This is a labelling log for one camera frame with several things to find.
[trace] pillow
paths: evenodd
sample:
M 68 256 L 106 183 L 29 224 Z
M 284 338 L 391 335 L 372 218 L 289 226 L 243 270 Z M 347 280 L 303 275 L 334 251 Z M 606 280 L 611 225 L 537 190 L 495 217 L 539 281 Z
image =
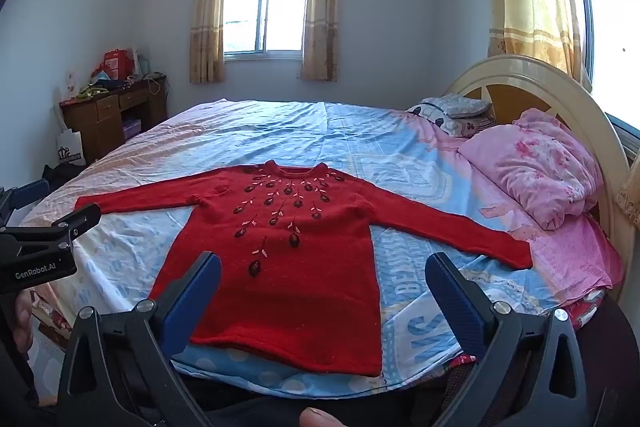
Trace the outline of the pillow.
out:
M 604 185 L 593 156 L 567 127 L 538 109 L 526 110 L 513 125 L 474 136 L 459 152 L 543 230 L 593 208 Z
M 439 98 L 425 98 L 420 103 L 427 103 L 441 110 L 449 118 L 471 118 L 484 113 L 491 102 L 465 98 L 460 94 L 446 94 Z
M 414 105 L 408 112 L 425 117 L 449 136 L 457 138 L 471 137 L 483 129 L 488 129 L 495 125 L 495 120 L 490 116 L 476 116 L 474 118 L 458 118 L 453 120 L 437 107 L 427 103 Z

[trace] sweater sleeve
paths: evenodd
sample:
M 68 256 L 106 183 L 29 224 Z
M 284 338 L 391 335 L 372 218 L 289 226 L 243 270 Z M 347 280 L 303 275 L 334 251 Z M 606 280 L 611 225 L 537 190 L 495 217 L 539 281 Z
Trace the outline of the sweater sleeve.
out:
M 222 179 L 217 178 L 215 171 L 203 172 L 109 194 L 82 196 L 76 201 L 76 210 L 91 203 L 97 203 L 103 214 L 199 204 L 203 197 L 220 194 L 228 188 L 228 184 L 225 185 Z
M 466 216 L 447 214 L 418 201 L 363 182 L 360 195 L 372 225 L 391 227 L 451 245 L 460 251 L 482 254 L 515 269 L 531 268 L 529 243 L 506 232 L 490 230 Z

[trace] bed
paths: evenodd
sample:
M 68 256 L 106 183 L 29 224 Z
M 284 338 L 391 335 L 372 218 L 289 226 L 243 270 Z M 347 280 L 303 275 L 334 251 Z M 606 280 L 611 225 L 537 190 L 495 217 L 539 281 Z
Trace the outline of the bed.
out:
M 606 187 L 595 218 L 568 219 L 554 233 L 542 233 L 513 200 L 457 153 L 460 139 L 412 114 L 328 103 L 220 100 L 193 107 L 130 140 L 46 198 L 24 224 L 50 223 L 70 211 L 82 195 L 274 159 L 281 165 L 324 161 L 403 196 L 528 240 L 534 268 L 513 271 L 483 256 L 372 227 L 383 324 L 379 377 L 304 373 L 238 349 L 207 346 L 191 345 L 174 358 L 184 374 L 274 396 L 335 399 L 414 385 L 465 361 L 424 281 L 424 262 L 431 253 L 445 251 L 493 300 L 532 314 L 563 306 L 579 327 L 594 314 L 607 287 L 613 287 L 614 297 L 623 290 L 622 277 L 612 276 L 615 270 L 607 267 L 620 260 L 628 267 L 633 252 L 632 226 L 613 204 L 628 173 L 626 157 L 606 116 L 581 87 L 536 60 L 497 57 L 473 67 L 450 90 L 472 98 L 491 97 L 499 123 L 515 120 L 529 107 L 564 121 L 594 153 L 604 174 Z M 38 293 L 70 322 L 89 304 L 100 313 L 131 309 L 148 295 L 190 211 L 103 216 L 98 227 L 76 241 L 78 273 L 40 287 Z M 607 250 L 605 234 L 620 258 Z M 574 255 L 584 247 L 590 255 Z

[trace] wooden desk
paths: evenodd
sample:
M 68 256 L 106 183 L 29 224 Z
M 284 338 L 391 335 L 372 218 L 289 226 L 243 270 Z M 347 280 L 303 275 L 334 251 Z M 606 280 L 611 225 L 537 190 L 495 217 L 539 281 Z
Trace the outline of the wooden desk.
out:
M 124 144 L 123 119 L 139 118 L 143 132 L 166 120 L 165 79 L 141 80 L 89 100 L 60 103 L 66 126 L 82 135 L 87 164 Z

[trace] metal screw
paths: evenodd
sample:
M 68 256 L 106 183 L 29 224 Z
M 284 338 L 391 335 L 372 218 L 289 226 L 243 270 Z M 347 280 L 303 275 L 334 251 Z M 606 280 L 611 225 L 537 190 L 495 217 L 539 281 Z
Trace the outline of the metal screw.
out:
M 139 311 L 140 313 L 149 312 L 154 308 L 155 304 L 156 303 L 151 299 L 144 299 L 143 301 L 140 301 L 138 304 L 136 304 L 136 311 Z
M 554 315 L 556 317 L 556 319 L 558 319 L 559 321 L 564 322 L 565 320 L 567 320 L 569 318 L 569 314 L 561 309 L 557 309 L 556 311 L 554 311 Z
M 508 315 L 511 312 L 511 306 L 509 303 L 504 301 L 497 301 L 494 303 L 494 310 L 496 310 L 500 315 Z
M 94 314 L 94 309 L 91 308 L 91 306 L 85 306 L 84 308 L 82 308 L 80 310 L 80 313 L 78 314 L 78 316 L 81 319 L 88 319 L 89 317 L 91 317 L 91 315 Z

